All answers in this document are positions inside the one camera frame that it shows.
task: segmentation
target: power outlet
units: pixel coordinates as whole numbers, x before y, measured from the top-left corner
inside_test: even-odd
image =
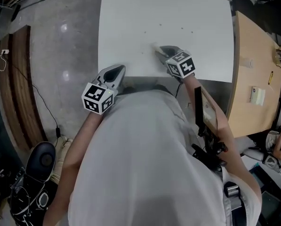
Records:
[[[8,49],[3,49],[3,50],[2,50],[2,54],[3,54],[3,55],[7,55],[8,53],[9,53],[9,50],[8,50]]]

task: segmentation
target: white tabletop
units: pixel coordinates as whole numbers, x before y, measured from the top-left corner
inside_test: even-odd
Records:
[[[231,82],[233,24],[227,0],[102,0],[98,70],[114,64],[126,76],[166,77],[152,43],[191,52],[198,79]]]

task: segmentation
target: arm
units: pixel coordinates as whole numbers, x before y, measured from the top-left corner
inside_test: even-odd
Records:
[[[226,169],[229,173],[234,174],[235,176],[242,179],[244,182],[246,182],[252,190],[256,193],[257,197],[260,201],[262,201],[262,195],[260,191],[260,187],[257,183],[257,181],[254,179],[254,177],[248,172],[246,169],[241,156],[236,149],[235,140],[233,137],[233,134],[230,130],[228,120],[224,114],[224,112],[221,110],[221,108],[216,104],[216,102],[213,100],[213,98],[207,93],[207,91],[203,88],[203,86],[200,84],[200,82],[193,76],[189,75],[186,78],[184,78],[184,83],[187,89],[187,93],[190,97],[193,111],[195,112],[195,95],[194,95],[194,89],[197,87],[200,87],[204,90],[206,96],[208,96],[208,99],[213,104],[216,115],[217,115],[217,122],[218,122],[218,137],[221,141],[225,143],[225,145],[228,148],[228,152],[220,153],[219,157],[227,162]]]
[[[68,211],[70,195],[88,145],[102,121],[102,116],[90,113],[72,142],[64,160],[56,196],[48,208],[43,225],[54,226]]]
[[[281,160],[281,133],[275,143],[275,147],[273,149],[273,156]]]

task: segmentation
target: pen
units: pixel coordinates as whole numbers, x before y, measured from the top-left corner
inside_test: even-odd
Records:
[[[269,82],[268,82],[268,85],[270,85],[270,83],[271,83],[271,80],[272,80],[272,77],[273,77],[273,71],[271,72],[271,74],[270,74],[270,78],[269,78]]]

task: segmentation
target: white shirt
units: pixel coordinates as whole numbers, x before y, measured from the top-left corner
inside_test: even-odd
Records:
[[[124,97],[105,117],[86,151],[71,196],[70,226],[225,226],[223,182],[193,158],[198,143],[178,102],[152,90]],[[261,204],[241,188],[247,225]]]

